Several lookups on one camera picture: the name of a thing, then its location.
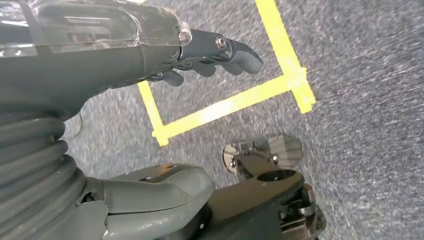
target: plastic wrap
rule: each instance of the plastic wrap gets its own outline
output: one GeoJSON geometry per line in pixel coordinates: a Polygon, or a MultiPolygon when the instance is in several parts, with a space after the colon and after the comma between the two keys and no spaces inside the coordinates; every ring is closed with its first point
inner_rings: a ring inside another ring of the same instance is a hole
{"type": "Polygon", "coordinates": [[[151,46],[184,46],[189,26],[174,11],[123,0],[0,1],[0,58],[151,46]]]}

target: yellow tape line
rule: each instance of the yellow tape line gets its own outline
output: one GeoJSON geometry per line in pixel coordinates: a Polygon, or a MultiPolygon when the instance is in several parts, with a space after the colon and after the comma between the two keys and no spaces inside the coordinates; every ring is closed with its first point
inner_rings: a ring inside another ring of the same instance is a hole
{"type": "Polygon", "coordinates": [[[290,90],[285,78],[285,76],[277,77],[225,100],[212,104],[202,110],[171,122],[163,126],[160,130],[155,129],[153,135],[156,137],[167,136],[168,138],[171,138],[212,122],[213,120],[222,118],[228,114],[235,113],[241,109],[285,93],[290,90]]]}
{"type": "Polygon", "coordinates": [[[307,81],[307,70],[299,63],[276,2],[275,0],[256,0],[256,6],[282,72],[285,76],[290,76],[287,78],[288,84],[300,111],[307,113],[312,110],[316,100],[307,81]]]}
{"type": "Polygon", "coordinates": [[[256,5],[284,75],[167,125],[162,123],[148,82],[139,83],[138,87],[153,126],[152,136],[157,139],[161,147],[168,145],[169,138],[290,90],[293,92],[302,113],[307,113],[312,109],[316,100],[307,81],[307,69],[301,67],[299,63],[275,1],[256,0],[256,5]]]}
{"type": "Polygon", "coordinates": [[[155,99],[153,98],[152,90],[150,89],[147,81],[142,81],[138,84],[141,96],[146,106],[148,117],[150,118],[151,125],[153,126],[152,136],[156,137],[160,146],[168,145],[169,136],[164,132],[164,124],[162,123],[161,116],[159,115],[158,107],[156,106],[155,99]]]}

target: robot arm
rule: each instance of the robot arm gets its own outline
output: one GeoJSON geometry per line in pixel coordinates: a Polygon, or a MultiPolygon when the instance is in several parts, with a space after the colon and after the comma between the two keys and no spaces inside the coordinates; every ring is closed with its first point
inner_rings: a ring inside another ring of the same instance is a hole
{"type": "Polygon", "coordinates": [[[263,65],[247,45],[190,29],[165,8],[36,0],[0,1],[0,11],[1,109],[38,109],[67,120],[110,88],[146,80],[179,86],[184,79],[174,69],[211,76],[222,65],[238,75],[263,65]]]}

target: bolt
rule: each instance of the bolt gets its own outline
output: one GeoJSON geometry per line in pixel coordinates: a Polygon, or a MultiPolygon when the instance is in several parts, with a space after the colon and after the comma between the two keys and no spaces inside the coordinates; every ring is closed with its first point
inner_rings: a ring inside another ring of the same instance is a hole
{"type": "Polygon", "coordinates": [[[181,45],[183,46],[189,44],[190,41],[192,40],[192,36],[185,31],[180,32],[178,37],[179,37],[179,41],[181,42],[181,45]]]}
{"type": "Polygon", "coordinates": [[[223,36],[221,36],[221,35],[219,35],[219,36],[216,37],[216,41],[215,42],[216,42],[216,46],[219,49],[221,49],[221,50],[224,50],[226,48],[226,46],[227,46],[226,39],[223,36]]]}
{"type": "Polygon", "coordinates": [[[272,156],[272,162],[273,162],[275,165],[278,165],[278,163],[280,162],[279,157],[278,157],[277,155],[273,155],[273,156],[272,156]]]}
{"type": "Polygon", "coordinates": [[[232,160],[230,163],[229,163],[229,166],[230,167],[232,167],[232,168],[235,168],[236,167],[236,160],[232,160]]]}

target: gray carpet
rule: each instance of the gray carpet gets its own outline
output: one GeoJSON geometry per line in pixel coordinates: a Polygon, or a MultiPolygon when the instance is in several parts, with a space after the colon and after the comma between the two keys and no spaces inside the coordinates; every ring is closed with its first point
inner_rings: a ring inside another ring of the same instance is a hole
{"type": "MultiPolygon", "coordinates": [[[[154,0],[193,28],[252,46],[258,75],[222,69],[185,73],[175,88],[151,84],[165,123],[280,76],[253,0],[154,0]]],[[[91,99],[65,139],[89,176],[108,178],[157,163],[204,167],[218,187],[236,182],[221,166],[225,143],[287,133],[327,220],[327,240],[424,239],[424,4],[420,0],[278,0],[317,104],[300,114],[284,93],[176,136],[159,148],[136,86],[91,99]]]]}

